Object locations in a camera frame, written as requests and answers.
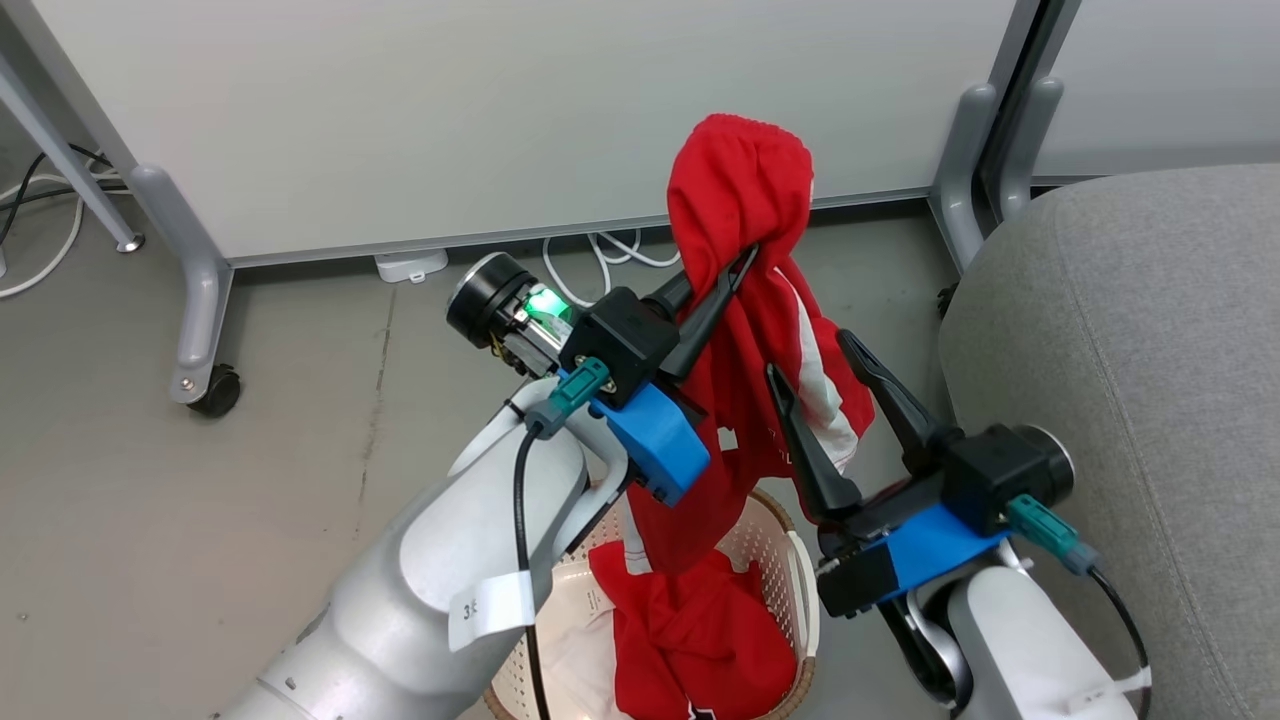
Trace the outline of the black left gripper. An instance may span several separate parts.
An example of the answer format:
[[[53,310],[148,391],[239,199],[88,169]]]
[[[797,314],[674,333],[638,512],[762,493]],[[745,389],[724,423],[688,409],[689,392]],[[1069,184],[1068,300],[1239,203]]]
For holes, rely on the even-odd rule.
[[[445,319],[472,346],[529,379],[572,372],[589,359],[603,363],[608,379],[599,395],[621,409],[658,372],[675,386],[689,378],[758,254],[758,243],[741,251],[677,324],[695,296],[684,270],[644,297],[620,287],[582,309],[509,254],[493,252],[454,287]]]

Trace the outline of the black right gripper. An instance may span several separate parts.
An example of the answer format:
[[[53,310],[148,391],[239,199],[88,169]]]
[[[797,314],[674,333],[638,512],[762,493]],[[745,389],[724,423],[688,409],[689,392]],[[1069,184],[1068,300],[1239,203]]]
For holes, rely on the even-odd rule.
[[[765,365],[800,507],[812,524],[832,525],[818,532],[824,556],[865,547],[933,507],[950,511],[979,537],[989,537],[1006,527],[1016,497],[1028,495],[1053,507],[1073,493],[1073,460],[1047,430],[995,424],[966,436],[927,410],[851,331],[840,329],[837,342],[901,446],[908,477],[861,502],[859,488],[841,474],[808,425],[785,374],[772,363]]]

